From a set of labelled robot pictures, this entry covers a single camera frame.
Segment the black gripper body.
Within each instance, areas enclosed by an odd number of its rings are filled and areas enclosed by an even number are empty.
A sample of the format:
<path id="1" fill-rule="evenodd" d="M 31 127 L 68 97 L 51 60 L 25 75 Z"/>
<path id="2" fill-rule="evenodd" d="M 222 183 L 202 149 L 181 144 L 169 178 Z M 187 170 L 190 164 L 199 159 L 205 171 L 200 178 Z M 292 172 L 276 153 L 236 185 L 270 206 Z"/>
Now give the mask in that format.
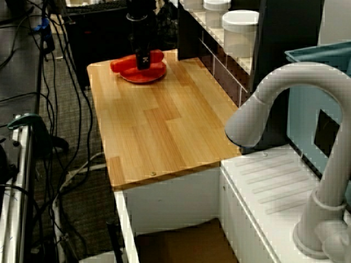
<path id="1" fill-rule="evenodd" d="M 132 25 L 130 37 L 132 49 L 135 53 L 146 55 L 151 42 L 152 20 L 150 18 L 129 18 Z"/>

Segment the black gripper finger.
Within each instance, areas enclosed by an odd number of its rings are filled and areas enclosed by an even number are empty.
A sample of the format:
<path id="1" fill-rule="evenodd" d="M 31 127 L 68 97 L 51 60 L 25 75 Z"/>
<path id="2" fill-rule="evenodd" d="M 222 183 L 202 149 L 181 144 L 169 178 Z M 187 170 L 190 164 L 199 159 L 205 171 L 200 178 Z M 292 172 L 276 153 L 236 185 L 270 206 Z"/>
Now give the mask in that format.
<path id="1" fill-rule="evenodd" d="M 150 68 L 150 51 L 147 49 L 136 50 L 136 62 L 138 70 L 146 70 Z"/>

